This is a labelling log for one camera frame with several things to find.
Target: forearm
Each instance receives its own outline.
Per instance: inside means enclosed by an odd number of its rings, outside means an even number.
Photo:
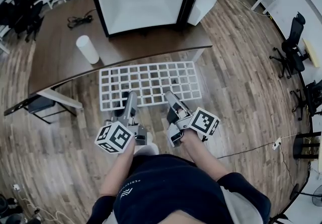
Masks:
[[[124,153],[118,155],[112,168],[105,177],[100,191],[101,196],[116,196],[119,193],[121,185],[127,178],[132,165],[133,153],[134,146],[132,148],[132,145],[129,144],[129,148]]]
[[[213,180],[217,181],[230,173],[223,164],[210,153],[197,134],[192,130],[185,130],[185,135],[181,138],[181,142],[197,167],[206,172]]]

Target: floor fan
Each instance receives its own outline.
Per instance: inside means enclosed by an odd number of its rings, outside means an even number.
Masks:
[[[290,195],[290,200],[293,200],[298,194],[304,194],[304,195],[312,196],[312,203],[315,206],[319,206],[319,207],[322,206],[322,185],[319,186],[313,194],[298,192],[298,187],[299,187],[298,184],[294,186]]]

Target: white cylinder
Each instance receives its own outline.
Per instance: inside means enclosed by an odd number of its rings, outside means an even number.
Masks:
[[[89,36],[80,36],[76,41],[76,46],[82,52],[84,57],[89,61],[89,63],[95,64],[100,60],[100,56],[95,50],[94,45],[92,44]]]

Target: white table leg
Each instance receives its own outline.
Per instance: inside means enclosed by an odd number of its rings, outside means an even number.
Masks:
[[[272,7],[276,4],[277,0],[273,0],[272,3],[269,4],[269,6],[263,11],[263,14],[266,14],[268,10],[271,10]]]
[[[205,49],[195,49],[188,52],[187,61],[196,62]]]
[[[254,9],[259,5],[260,2],[262,2],[262,0],[257,0],[256,3],[252,6],[251,10],[254,11]]]
[[[8,50],[1,42],[0,42],[0,49],[2,49],[6,54],[10,54],[10,50]]]
[[[60,102],[62,104],[66,104],[68,106],[71,106],[71,107],[74,107],[74,108],[77,108],[77,109],[81,109],[83,108],[83,105],[82,103],[80,103],[79,101],[76,101],[76,100],[73,100],[72,98],[70,97],[67,97],[63,94],[60,94],[52,89],[45,89],[45,90],[42,90],[40,92],[37,92],[37,94],[43,96],[43,97],[46,97],[50,100],[53,100],[53,101],[57,101],[57,102]]]

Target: black shirt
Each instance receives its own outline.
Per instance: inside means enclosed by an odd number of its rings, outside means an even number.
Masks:
[[[269,199],[239,173],[217,182],[193,163],[171,156],[145,156],[126,179],[117,197],[103,196],[93,206],[88,224],[101,224],[112,210],[118,224],[159,223],[182,210],[204,223],[233,224],[220,186],[251,202],[267,223]]]

